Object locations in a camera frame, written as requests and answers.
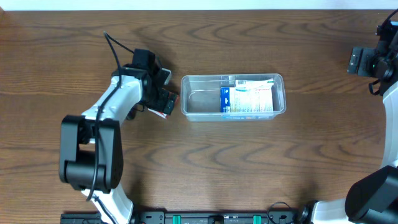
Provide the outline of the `red Panadol box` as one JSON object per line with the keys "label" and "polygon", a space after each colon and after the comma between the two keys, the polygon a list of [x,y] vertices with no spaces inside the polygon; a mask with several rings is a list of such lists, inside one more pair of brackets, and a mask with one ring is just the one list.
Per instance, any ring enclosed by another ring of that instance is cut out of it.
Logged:
{"label": "red Panadol box", "polygon": [[161,89],[156,99],[147,103],[149,111],[167,119],[175,108],[179,96],[171,91]]}

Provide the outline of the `blue cartoon medicine box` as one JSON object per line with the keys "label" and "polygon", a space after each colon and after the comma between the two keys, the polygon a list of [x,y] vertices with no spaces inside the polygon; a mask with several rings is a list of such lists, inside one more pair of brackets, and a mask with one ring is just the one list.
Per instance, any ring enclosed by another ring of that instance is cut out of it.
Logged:
{"label": "blue cartoon medicine box", "polygon": [[230,116],[254,117],[274,112],[270,88],[223,87],[220,90],[220,112]]}

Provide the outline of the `white Panadol box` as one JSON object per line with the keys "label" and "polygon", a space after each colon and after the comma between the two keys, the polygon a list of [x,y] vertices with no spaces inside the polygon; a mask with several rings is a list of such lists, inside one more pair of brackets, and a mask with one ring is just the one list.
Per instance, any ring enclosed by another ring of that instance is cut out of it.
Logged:
{"label": "white Panadol box", "polygon": [[274,80],[236,80],[234,87],[222,88],[222,112],[266,113],[272,112],[272,87]]}

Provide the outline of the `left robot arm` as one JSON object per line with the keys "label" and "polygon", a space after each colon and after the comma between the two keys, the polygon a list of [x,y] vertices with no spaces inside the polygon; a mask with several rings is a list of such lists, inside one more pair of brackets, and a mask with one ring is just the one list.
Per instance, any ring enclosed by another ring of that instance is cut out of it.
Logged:
{"label": "left robot arm", "polygon": [[149,50],[135,49],[132,62],[118,66],[101,98],[79,116],[61,123],[59,176],[98,209],[63,214],[61,223],[136,223],[134,204],[120,183],[123,174],[121,126],[136,105],[163,118],[178,95],[164,89],[172,72]]}

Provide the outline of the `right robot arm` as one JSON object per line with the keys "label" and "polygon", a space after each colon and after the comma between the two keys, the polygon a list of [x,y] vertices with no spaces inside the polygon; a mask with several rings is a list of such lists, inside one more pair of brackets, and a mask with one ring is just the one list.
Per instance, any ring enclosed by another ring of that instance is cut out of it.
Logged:
{"label": "right robot arm", "polygon": [[376,35],[375,48],[353,48],[348,73],[373,78],[369,92],[382,97],[386,136],[380,169],[353,184],[343,199],[304,206],[300,223],[397,223],[397,22],[387,18]]}

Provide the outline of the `clear plastic container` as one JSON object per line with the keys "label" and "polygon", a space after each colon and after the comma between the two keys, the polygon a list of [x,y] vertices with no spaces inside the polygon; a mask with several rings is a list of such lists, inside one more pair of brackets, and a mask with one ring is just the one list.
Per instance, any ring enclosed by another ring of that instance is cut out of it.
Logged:
{"label": "clear plastic container", "polygon": [[[271,115],[254,117],[230,116],[220,112],[220,90],[234,87],[236,80],[274,80]],[[181,82],[181,110],[189,121],[268,120],[286,111],[284,80],[278,73],[233,75],[187,75]]]}

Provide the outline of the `dark bottle white cap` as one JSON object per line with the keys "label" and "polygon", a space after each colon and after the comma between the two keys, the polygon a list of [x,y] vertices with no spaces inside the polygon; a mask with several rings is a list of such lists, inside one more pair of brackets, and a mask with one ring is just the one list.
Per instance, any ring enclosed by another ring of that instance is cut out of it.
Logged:
{"label": "dark bottle white cap", "polygon": [[126,116],[126,120],[133,120],[136,117],[137,111],[135,107],[131,108]]}

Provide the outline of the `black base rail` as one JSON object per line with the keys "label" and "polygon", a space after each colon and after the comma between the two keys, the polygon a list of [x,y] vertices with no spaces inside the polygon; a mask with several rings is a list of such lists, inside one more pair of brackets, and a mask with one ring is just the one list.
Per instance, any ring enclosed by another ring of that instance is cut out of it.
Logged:
{"label": "black base rail", "polygon": [[169,213],[142,212],[131,223],[142,224],[268,224],[298,223],[296,212],[267,213]]}

